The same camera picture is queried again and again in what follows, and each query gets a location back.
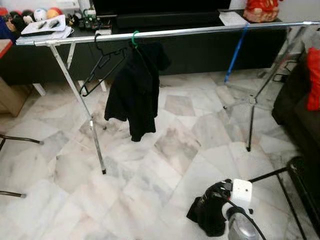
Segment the marble floor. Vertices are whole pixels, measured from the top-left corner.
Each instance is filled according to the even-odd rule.
[[[257,70],[231,82],[257,89]],[[86,115],[66,84],[34,92],[19,117],[0,117],[0,132],[44,145],[8,140],[0,152],[4,240],[206,240],[186,218],[194,198],[226,178],[250,179],[280,168],[299,149],[270,110],[257,109],[252,151],[245,150],[249,107],[224,110],[244,94],[223,84],[223,72],[160,78],[156,133],[132,142],[128,122],[105,121],[108,92],[85,99],[96,121],[107,174],[102,175]],[[281,83],[261,96],[270,107]],[[282,175],[308,240],[318,239],[286,174]],[[269,240],[302,239],[275,177],[254,184],[253,219]],[[212,238],[227,240],[224,236]]]

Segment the blue pole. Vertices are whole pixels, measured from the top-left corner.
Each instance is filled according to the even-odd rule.
[[[231,60],[231,63],[230,63],[230,66],[229,66],[229,69],[228,69],[228,72],[226,73],[225,75],[225,78],[224,78],[224,83],[227,83],[229,81],[229,77],[230,77],[230,74],[231,74],[231,71],[232,69],[234,68],[234,65],[235,65],[235,62],[236,62],[236,59],[237,59],[237,56],[238,56],[238,53],[239,53],[239,50],[241,48],[241,45],[244,41],[244,38],[245,38],[245,35],[247,33],[247,30],[248,30],[248,26],[249,26],[249,23],[247,23],[245,26],[244,26],[244,29],[243,29],[243,32],[242,32],[242,36],[238,42],[238,45],[236,46],[235,48],[235,51],[234,51],[234,54],[233,54],[233,57],[232,57],[232,60]]]

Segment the red cushion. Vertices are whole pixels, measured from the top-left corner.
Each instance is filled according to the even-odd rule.
[[[307,65],[310,71],[311,91],[306,108],[308,111],[320,111],[320,49],[309,48]]]

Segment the red figurine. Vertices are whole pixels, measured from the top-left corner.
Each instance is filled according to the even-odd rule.
[[[243,16],[254,23],[272,22],[278,16],[278,6],[278,0],[248,0]]]

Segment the black jacket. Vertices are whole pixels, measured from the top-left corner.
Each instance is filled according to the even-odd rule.
[[[128,119],[131,140],[139,142],[145,133],[155,133],[158,114],[159,70],[170,65],[160,43],[132,48],[125,66],[115,77],[104,118]]]

